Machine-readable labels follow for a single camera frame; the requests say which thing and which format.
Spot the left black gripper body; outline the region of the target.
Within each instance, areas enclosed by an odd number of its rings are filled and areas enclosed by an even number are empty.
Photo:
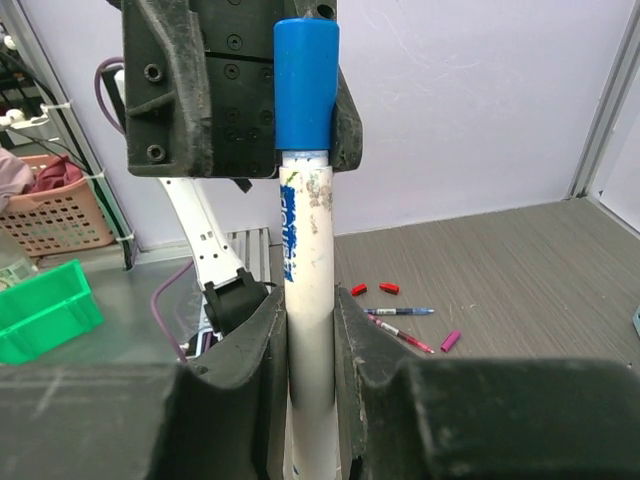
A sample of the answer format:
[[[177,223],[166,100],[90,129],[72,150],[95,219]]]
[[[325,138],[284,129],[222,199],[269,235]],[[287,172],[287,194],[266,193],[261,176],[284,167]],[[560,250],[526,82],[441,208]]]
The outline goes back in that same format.
[[[190,1],[198,16],[207,56],[273,58],[273,27],[289,18],[337,18],[336,1],[202,0]]]

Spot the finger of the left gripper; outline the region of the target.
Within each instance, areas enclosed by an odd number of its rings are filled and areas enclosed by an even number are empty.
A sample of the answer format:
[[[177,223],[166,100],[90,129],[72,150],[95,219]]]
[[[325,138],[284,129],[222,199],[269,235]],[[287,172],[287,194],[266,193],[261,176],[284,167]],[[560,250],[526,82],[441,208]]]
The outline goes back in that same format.
[[[121,4],[128,170],[271,178],[278,163],[273,58],[207,56],[189,2]]]
[[[342,69],[332,113],[329,164],[334,170],[357,170],[363,156],[363,125]]]

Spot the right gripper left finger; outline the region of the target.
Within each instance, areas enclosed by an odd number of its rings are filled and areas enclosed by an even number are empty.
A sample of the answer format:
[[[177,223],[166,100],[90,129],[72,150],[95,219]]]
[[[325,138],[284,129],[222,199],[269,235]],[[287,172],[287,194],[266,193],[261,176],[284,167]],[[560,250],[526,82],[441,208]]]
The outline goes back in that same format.
[[[191,364],[1,371],[5,479],[279,479],[287,319],[274,289]]]

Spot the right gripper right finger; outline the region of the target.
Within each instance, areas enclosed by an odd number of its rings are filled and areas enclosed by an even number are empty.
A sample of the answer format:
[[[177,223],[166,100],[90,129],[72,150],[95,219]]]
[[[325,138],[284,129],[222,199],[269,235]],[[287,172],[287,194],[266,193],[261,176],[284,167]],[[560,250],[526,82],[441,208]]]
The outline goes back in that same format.
[[[639,377],[594,359],[424,358],[335,291],[345,479],[635,479]]]

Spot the white marker blue print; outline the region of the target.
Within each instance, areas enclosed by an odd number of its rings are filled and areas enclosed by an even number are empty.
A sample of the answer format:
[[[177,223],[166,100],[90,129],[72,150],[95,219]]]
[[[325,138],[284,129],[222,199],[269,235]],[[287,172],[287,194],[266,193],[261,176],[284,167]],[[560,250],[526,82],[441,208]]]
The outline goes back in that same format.
[[[285,151],[280,167],[292,474],[337,475],[333,170],[325,151]]]

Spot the blue marker cap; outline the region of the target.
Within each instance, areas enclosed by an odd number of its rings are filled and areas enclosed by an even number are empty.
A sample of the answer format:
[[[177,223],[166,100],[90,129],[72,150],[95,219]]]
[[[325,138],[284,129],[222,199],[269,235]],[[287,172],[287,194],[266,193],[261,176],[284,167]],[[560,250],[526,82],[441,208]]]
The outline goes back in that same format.
[[[291,18],[274,34],[275,145],[281,151],[328,150],[338,90],[336,22]]]

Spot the red cap near arm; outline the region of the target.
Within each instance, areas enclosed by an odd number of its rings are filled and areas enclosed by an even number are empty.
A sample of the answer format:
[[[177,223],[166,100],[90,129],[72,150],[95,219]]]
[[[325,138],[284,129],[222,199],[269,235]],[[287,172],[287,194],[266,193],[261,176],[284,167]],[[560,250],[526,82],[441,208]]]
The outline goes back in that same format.
[[[368,291],[368,286],[364,283],[358,284],[351,288],[350,293],[352,296],[359,296]]]

